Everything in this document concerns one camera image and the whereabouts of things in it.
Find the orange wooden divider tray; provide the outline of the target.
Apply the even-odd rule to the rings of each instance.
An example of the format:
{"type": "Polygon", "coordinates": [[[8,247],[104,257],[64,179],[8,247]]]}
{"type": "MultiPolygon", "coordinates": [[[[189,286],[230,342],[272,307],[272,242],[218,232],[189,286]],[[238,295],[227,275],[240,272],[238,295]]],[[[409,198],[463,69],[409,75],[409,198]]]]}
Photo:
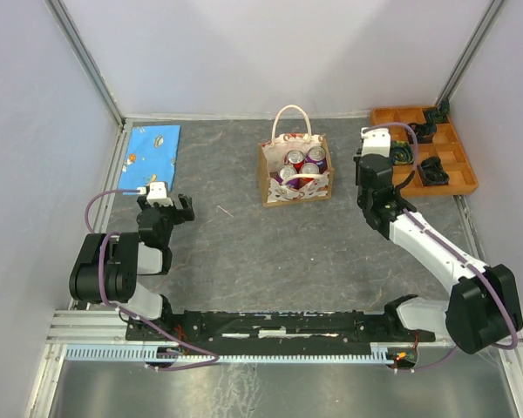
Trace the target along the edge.
{"type": "Polygon", "coordinates": [[[418,145],[413,145],[405,128],[396,125],[389,129],[394,184],[414,174],[401,191],[404,197],[466,195],[477,189],[478,181],[448,111],[438,115],[431,106],[375,108],[370,122],[403,123],[417,131],[418,145]]]}

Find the patterned canvas tote bag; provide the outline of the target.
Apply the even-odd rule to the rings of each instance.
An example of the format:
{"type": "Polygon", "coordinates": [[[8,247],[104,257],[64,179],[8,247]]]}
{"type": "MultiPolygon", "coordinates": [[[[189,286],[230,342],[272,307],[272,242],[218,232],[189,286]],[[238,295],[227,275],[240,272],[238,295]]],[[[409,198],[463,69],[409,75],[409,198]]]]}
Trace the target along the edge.
{"type": "Polygon", "coordinates": [[[313,132],[309,116],[300,106],[288,104],[276,113],[269,140],[260,143],[257,151],[257,180],[263,206],[331,198],[335,168],[327,138],[313,132]],[[286,111],[296,111],[302,116],[303,131],[277,131],[286,111]]]}

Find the black rolled sock upper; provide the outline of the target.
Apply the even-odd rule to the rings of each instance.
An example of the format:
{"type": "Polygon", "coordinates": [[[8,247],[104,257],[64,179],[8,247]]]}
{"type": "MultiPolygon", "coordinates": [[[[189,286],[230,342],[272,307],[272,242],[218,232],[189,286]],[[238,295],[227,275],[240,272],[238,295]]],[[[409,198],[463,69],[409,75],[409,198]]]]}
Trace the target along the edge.
{"type": "Polygon", "coordinates": [[[409,123],[409,127],[415,133],[419,144],[431,144],[433,137],[437,132],[437,126],[433,122],[426,122],[424,124],[412,122],[409,123]]]}

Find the purple soda can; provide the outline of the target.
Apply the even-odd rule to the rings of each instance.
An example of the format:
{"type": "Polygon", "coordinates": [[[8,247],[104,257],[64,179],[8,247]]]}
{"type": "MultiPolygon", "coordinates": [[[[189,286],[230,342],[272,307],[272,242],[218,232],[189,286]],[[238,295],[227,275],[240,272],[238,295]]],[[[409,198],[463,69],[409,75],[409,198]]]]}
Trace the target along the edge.
{"type": "Polygon", "coordinates": [[[298,188],[298,180],[296,178],[297,171],[291,165],[283,165],[277,172],[276,180],[280,185],[285,185],[294,189],[298,188]]]}
{"type": "Polygon", "coordinates": [[[326,164],[327,153],[321,146],[313,146],[306,152],[306,162],[318,166],[326,164]]]}

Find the blue patterned cloth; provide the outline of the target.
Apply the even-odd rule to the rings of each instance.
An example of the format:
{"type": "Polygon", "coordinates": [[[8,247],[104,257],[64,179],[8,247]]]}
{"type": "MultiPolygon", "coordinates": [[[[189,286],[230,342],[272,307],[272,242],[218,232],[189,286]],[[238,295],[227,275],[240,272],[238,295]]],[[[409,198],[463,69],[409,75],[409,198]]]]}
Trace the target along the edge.
{"type": "Polygon", "coordinates": [[[166,182],[171,190],[179,142],[179,125],[133,127],[117,188],[134,190],[152,182],[166,182]]]}

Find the blue green rolled sock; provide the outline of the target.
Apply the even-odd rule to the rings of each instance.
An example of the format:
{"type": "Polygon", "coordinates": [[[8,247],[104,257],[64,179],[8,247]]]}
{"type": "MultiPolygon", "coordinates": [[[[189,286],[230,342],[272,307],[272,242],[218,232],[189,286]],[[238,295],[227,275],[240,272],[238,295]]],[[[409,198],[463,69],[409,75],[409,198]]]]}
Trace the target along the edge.
{"type": "Polygon", "coordinates": [[[394,140],[391,142],[390,160],[395,166],[413,165],[415,157],[409,142],[394,140]]]}

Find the red soda can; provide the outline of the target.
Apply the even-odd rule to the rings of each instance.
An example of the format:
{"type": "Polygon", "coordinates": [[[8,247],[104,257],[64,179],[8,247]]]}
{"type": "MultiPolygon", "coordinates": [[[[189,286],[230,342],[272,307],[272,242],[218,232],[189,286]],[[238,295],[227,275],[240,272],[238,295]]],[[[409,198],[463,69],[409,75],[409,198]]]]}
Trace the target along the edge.
{"type": "Polygon", "coordinates": [[[285,155],[284,163],[293,166],[299,172],[305,163],[304,153],[299,150],[291,150],[285,155]]]}
{"type": "Polygon", "coordinates": [[[308,181],[320,179],[322,177],[319,167],[314,163],[305,163],[301,167],[299,173],[302,175],[303,179],[307,179],[308,181]]]}

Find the purple soda can back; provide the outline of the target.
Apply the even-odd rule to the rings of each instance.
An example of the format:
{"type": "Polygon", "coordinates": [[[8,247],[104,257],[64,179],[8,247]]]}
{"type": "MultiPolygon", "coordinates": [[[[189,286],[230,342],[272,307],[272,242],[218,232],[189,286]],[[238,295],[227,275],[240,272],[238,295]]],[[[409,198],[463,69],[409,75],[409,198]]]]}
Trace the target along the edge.
{"type": "Polygon", "coordinates": [[[313,146],[306,152],[306,162],[318,166],[326,164],[327,153],[321,146],[313,146]]]}

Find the red soda can back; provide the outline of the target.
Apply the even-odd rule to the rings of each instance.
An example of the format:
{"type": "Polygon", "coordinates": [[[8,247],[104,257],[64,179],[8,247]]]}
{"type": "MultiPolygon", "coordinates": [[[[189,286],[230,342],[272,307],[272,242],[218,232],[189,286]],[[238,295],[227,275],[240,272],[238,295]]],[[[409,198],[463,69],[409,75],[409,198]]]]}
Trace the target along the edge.
{"type": "Polygon", "coordinates": [[[284,163],[293,166],[299,172],[305,163],[304,153],[299,150],[291,150],[285,155],[284,163]]]}

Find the aluminium front frame rail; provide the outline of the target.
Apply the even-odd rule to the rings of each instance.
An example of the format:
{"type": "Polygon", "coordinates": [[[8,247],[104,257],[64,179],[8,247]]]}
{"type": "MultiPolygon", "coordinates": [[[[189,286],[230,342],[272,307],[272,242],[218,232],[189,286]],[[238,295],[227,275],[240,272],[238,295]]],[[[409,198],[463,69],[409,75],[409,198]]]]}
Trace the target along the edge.
{"type": "MultiPolygon", "coordinates": [[[[67,344],[158,345],[166,350],[177,349],[180,343],[184,343],[176,344],[176,339],[170,334],[166,335],[172,341],[168,346],[159,342],[128,341],[126,340],[126,320],[127,318],[114,311],[58,311],[53,316],[47,340],[67,344]]],[[[434,342],[420,342],[412,347],[443,341],[443,338],[436,336],[434,342]]],[[[410,347],[401,343],[372,343],[370,347],[373,346],[410,347]]]]}

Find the black rolled sock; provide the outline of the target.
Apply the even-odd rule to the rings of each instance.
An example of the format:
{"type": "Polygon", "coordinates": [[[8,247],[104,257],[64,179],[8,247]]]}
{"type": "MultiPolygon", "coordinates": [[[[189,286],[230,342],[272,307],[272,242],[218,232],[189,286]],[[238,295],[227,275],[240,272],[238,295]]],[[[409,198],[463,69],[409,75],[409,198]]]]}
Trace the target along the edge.
{"type": "Polygon", "coordinates": [[[409,127],[415,133],[419,144],[431,144],[433,137],[437,132],[437,126],[433,122],[426,122],[424,124],[412,122],[409,123],[409,127]]]}
{"type": "Polygon", "coordinates": [[[429,157],[418,166],[423,186],[448,185],[449,175],[442,166],[440,157],[429,157]]]}

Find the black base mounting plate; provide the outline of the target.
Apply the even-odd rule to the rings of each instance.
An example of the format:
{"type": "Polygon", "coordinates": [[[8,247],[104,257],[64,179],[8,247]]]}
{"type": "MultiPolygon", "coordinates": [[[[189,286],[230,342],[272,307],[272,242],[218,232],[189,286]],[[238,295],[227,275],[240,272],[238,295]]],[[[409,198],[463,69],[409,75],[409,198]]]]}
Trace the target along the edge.
{"type": "Polygon", "coordinates": [[[391,312],[270,312],[234,313],[186,311],[173,313],[163,327],[126,320],[126,340],[184,342],[183,354],[368,354],[372,343],[401,343],[410,347],[434,342],[429,331],[409,330],[391,312]]]}

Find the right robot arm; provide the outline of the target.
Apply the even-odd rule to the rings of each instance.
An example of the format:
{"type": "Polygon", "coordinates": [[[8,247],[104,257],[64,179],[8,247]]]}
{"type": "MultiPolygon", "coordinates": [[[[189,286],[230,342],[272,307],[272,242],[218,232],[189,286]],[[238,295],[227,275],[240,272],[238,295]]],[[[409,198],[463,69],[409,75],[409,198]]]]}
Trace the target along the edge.
{"type": "Polygon", "coordinates": [[[486,347],[513,350],[523,328],[513,272],[503,264],[489,266],[466,254],[427,222],[393,184],[388,157],[358,152],[357,204],[367,224],[403,248],[423,265],[449,299],[406,296],[384,316],[383,330],[392,340],[414,331],[450,338],[460,350],[476,354],[486,347]]]}

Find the red soda can front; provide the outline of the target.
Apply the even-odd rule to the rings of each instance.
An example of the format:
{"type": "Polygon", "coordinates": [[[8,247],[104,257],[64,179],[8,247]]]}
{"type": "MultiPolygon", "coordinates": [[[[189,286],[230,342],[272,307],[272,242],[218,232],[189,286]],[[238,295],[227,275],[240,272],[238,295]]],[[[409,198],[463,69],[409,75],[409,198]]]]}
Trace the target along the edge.
{"type": "Polygon", "coordinates": [[[320,179],[322,177],[319,167],[314,163],[305,163],[301,167],[299,173],[302,175],[303,179],[307,179],[308,181],[320,179]]]}

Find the black rolled sock lower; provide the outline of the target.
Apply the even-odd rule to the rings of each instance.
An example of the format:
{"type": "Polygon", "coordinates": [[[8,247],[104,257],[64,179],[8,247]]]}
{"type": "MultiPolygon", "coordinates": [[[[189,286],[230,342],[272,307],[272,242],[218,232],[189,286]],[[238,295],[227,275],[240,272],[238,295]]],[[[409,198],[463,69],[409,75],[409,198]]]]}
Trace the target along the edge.
{"type": "Polygon", "coordinates": [[[418,166],[423,186],[448,185],[449,175],[442,166],[440,157],[429,157],[418,166]]]}

